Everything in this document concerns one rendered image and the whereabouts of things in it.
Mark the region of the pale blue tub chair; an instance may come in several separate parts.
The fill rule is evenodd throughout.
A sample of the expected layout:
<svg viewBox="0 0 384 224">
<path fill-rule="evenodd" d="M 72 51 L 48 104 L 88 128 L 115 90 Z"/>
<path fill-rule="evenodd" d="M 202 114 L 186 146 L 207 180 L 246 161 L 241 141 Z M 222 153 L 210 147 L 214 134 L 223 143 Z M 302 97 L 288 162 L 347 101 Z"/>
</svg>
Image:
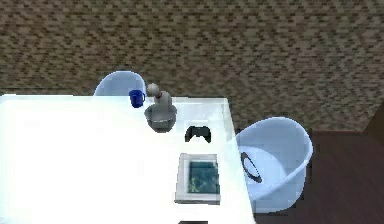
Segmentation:
<svg viewBox="0 0 384 224">
<path fill-rule="evenodd" d="M 293 119 L 271 117 L 236 135 L 252 211 L 273 213 L 296 203 L 313 154 L 307 131 Z"/>
<path fill-rule="evenodd" d="M 128 96 L 132 90 L 146 92 L 142 76 L 132 71 L 114 71 L 99 82 L 94 96 Z"/>
</svg>

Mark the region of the blue mug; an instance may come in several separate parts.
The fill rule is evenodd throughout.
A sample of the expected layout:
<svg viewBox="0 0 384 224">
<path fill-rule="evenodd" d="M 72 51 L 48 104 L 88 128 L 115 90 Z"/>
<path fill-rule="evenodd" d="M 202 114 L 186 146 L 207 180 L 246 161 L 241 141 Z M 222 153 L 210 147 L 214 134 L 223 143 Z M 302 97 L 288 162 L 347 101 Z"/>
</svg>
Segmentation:
<svg viewBox="0 0 384 224">
<path fill-rule="evenodd" d="M 132 90 L 129 92 L 131 105 L 134 108 L 140 108 L 145 101 L 145 93 L 141 90 Z"/>
</svg>

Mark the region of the white table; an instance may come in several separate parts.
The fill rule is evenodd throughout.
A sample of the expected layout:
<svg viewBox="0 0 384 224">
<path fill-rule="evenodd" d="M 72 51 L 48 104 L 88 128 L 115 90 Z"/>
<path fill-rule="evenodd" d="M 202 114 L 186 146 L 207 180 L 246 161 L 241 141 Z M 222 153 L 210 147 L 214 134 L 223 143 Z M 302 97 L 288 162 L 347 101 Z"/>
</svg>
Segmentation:
<svg viewBox="0 0 384 224">
<path fill-rule="evenodd" d="M 1 96 L 0 224 L 255 224 L 227 99 L 173 103 L 156 133 L 126 97 Z M 174 201 L 181 153 L 217 155 L 219 205 Z"/>
</svg>

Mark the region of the white book with green cover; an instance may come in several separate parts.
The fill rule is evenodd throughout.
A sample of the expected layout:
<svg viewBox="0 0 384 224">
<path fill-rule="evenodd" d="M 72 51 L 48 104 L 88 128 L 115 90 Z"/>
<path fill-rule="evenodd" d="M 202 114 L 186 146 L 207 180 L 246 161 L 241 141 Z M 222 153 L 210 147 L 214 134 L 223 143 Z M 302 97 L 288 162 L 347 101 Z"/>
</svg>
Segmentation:
<svg viewBox="0 0 384 224">
<path fill-rule="evenodd" d="M 220 204 L 216 154 L 180 154 L 174 201 L 178 204 Z"/>
</svg>

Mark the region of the grey bowl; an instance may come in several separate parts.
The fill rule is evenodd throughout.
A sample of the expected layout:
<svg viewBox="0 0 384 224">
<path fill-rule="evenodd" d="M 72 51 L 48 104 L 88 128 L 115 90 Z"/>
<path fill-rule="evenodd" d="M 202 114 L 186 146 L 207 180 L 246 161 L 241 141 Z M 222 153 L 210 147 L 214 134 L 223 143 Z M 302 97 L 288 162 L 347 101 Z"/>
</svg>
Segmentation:
<svg viewBox="0 0 384 224">
<path fill-rule="evenodd" d="M 144 115 L 152 130 L 166 133 L 176 123 L 177 108 L 174 105 L 153 104 L 145 110 Z"/>
</svg>

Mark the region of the black game controller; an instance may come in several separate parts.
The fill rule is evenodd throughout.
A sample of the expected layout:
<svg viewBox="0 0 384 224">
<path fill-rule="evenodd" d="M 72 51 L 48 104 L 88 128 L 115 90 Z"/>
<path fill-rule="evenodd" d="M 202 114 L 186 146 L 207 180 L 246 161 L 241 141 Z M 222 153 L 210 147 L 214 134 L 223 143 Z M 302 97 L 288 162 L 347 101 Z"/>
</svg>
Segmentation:
<svg viewBox="0 0 384 224">
<path fill-rule="evenodd" d="M 212 134 L 207 126 L 190 126 L 185 133 L 185 141 L 189 142 L 193 137 L 203 137 L 206 142 L 212 141 Z"/>
</svg>

